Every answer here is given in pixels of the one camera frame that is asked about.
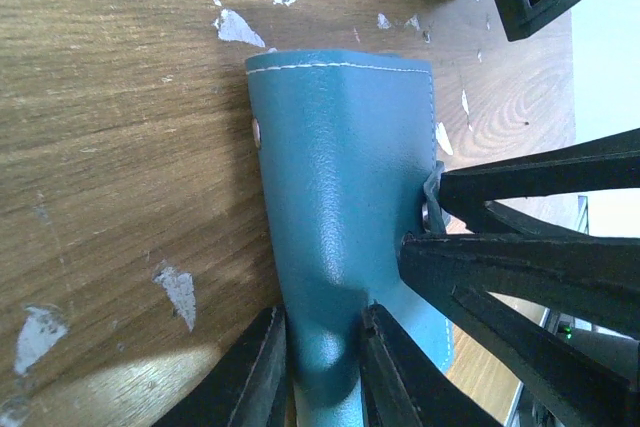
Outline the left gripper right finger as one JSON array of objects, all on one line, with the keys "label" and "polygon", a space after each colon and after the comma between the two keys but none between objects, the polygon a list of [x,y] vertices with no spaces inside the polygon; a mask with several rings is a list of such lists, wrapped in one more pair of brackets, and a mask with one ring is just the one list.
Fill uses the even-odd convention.
[{"label": "left gripper right finger", "polygon": [[497,426],[375,303],[362,312],[360,374],[367,426]]}]

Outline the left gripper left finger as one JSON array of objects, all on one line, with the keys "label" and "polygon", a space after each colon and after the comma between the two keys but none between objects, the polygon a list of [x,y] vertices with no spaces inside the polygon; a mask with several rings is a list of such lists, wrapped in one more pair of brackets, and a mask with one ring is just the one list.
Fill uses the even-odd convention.
[{"label": "left gripper left finger", "polygon": [[157,426],[282,426],[287,405],[286,311],[262,310],[197,387]]}]

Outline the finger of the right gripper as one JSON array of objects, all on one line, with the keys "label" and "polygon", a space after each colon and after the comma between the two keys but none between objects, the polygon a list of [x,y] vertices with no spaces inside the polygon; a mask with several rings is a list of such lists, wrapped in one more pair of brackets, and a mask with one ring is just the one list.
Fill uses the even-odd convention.
[{"label": "finger of the right gripper", "polygon": [[441,174],[436,199],[474,233],[577,234],[509,208],[504,199],[639,186],[637,129],[544,153]]},{"label": "finger of the right gripper", "polygon": [[639,383],[501,301],[525,299],[639,334],[639,242],[632,238],[408,236],[405,284],[489,350],[567,426],[636,426]]}]

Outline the blue card holder wallet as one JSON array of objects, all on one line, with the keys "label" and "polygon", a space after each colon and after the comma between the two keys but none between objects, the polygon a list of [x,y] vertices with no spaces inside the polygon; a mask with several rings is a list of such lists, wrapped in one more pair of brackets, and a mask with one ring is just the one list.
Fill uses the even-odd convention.
[{"label": "blue card holder wallet", "polygon": [[360,319],[382,304],[441,370],[453,327],[400,278],[436,165],[425,60],[347,50],[262,53],[246,74],[287,314],[297,420],[360,426]]}]

